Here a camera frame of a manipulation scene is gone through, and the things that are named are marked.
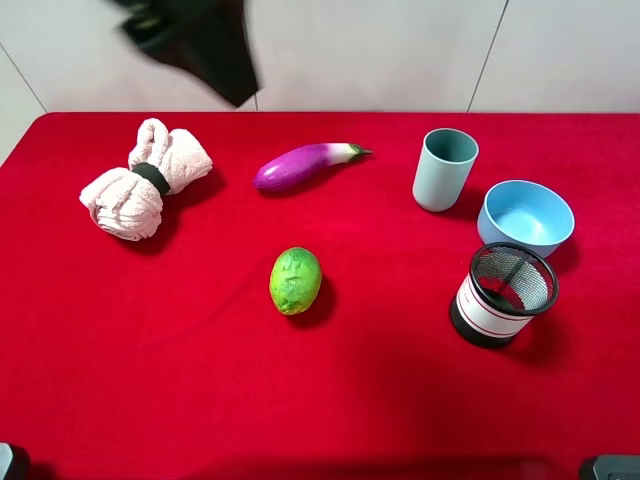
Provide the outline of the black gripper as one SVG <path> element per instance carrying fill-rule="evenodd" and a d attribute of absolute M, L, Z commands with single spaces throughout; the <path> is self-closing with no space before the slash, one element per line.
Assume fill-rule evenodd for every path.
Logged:
<path fill-rule="evenodd" d="M 127 12 L 121 32 L 147 57 L 194 76 L 234 107 L 259 91 L 244 1 L 112 3 Z"/>

